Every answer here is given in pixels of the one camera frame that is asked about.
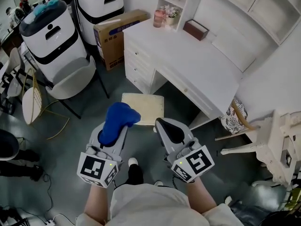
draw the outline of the black and white patterned fabric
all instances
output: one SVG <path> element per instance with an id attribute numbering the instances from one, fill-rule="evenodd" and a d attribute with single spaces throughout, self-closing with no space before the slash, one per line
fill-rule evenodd
<path id="1" fill-rule="evenodd" d="M 248 113 L 246 112 L 244 105 L 236 97 L 234 97 L 234 101 L 244 118 L 247 119 Z M 226 114 L 221 116 L 221 123 L 223 127 L 232 134 L 238 133 L 245 128 L 245 126 L 239 121 L 232 105 L 230 105 Z"/>

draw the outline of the potted plant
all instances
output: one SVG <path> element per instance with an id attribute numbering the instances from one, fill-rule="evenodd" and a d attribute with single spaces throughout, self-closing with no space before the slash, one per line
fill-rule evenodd
<path id="1" fill-rule="evenodd" d="M 165 23 L 168 25 L 173 25 L 175 22 L 175 19 L 180 13 L 180 10 L 178 7 L 175 6 L 161 6 L 160 10 L 165 11 Z"/>

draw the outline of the flower pot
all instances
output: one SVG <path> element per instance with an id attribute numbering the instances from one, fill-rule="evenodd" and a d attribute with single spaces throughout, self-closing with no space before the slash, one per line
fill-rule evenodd
<path id="1" fill-rule="evenodd" d="M 165 18 L 165 23 L 168 25 L 173 25 L 175 21 L 175 17 L 166 17 Z"/>

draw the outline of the person's leg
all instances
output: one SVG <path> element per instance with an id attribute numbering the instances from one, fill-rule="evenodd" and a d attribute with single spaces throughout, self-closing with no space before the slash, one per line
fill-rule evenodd
<path id="1" fill-rule="evenodd" d="M 39 161 L 40 156 L 37 153 L 35 153 L 33 150 L 25 150 L 25 151 L 20 150 L 17 156 L 15 156 L 13 160 L 26 160 L 26 161 L 34 162 L 34 161 Z"/>
<path id="2" fill-rule="evenodd" d="M 6 161 L 0 161 L 0 176 L 5 177 L 30 177 L 34 181 L 38 181 L 43 174 L 43 168 L 34 166 L 18 166 Z"/>
<path id="3" fill-rule="evenodd" d="M 138 161 L 135 158 L 130 158 L 128 160 L 129 170 L 128 170 L 128 180 L 125 184 L 139 185 L 143 184 L 143 172 L 138 165 Z"/>

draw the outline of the white cable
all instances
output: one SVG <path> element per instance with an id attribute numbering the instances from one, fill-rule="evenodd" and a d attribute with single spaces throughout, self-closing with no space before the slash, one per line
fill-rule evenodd
<path id="1" fill-rule="evenodd" d="M 58 215 L 55 215 L 54 217 L 53 217 L 53 220 L 52 221 L 54 221 L 54 219 L 57 217 L 57 216 L 59 216 L 59 215 L 62 215 L 65 219 L 67 219 L 68 221 L 69 221 L 69 223 L 71 223 L 73 226 L 75 226 L 75 224 L 73 224 L 64 214 L 62 214 L 62 213 L 60 213 L 60 214 L 58 214 Z"/>

